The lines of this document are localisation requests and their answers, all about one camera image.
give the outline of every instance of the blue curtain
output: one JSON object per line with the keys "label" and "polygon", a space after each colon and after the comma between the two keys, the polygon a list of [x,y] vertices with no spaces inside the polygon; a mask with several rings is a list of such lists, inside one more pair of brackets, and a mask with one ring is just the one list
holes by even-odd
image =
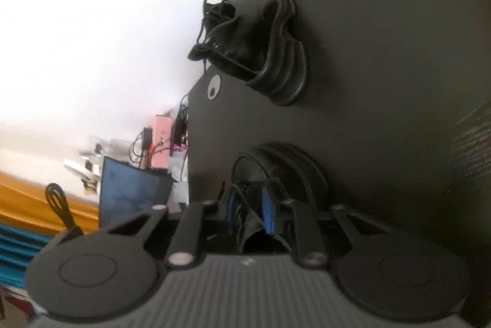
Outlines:
{"label": "blue curtain", "polygon": [[51,237],[0,224],[0,285],[25,289],[24,273]]}

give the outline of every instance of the yellow fabric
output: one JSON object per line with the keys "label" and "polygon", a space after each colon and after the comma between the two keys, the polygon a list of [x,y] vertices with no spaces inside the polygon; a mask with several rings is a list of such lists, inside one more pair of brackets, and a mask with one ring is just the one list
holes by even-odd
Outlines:
{"label": "yellow fabric", "polygon": [[[96,205],[68,197],[68,205],[75,223],[85,234],[99,225]],[[0,223],[38,234],[54,236],[65,230],[60,218],[46,201],[44,188],[0,173]]]}

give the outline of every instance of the black table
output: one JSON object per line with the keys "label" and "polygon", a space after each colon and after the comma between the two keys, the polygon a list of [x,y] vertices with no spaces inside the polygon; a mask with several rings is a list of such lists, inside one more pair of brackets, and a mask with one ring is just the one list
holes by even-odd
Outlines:
{"label": "black table", "polygon": [[[297,103],[274,106],[214,67],[191,91],[191,199],[217,197],[239,152],[286,141],[325,169],[332,202],[491,265],[491,2],[296,3],[292,30],[310,63]],[[475,310],[491,273],[475,267],[473,278]],[[487,319],[489,302],[476,313]]]}

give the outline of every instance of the white wall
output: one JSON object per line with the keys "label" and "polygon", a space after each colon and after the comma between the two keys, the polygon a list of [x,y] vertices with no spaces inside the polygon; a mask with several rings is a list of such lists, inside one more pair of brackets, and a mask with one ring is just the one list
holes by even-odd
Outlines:
{"label": "white wall", "polygon": [[201,4],[0,0],[0,147],[59,161],[88,135],[133,139],[200,77]]}

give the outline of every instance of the ribbed gray surface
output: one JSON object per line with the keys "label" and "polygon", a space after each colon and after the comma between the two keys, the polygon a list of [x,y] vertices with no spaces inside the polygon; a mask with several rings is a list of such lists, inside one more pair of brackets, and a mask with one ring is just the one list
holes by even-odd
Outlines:
{"label": "ribbed gray surface", "polygon": [[457,317],[400,324],[347,300],[331,276],[284,256],[208,255],[190,271],[172,272],[151,300],[127,316],[97,324],[41,317],[30,328],[466,328]]}

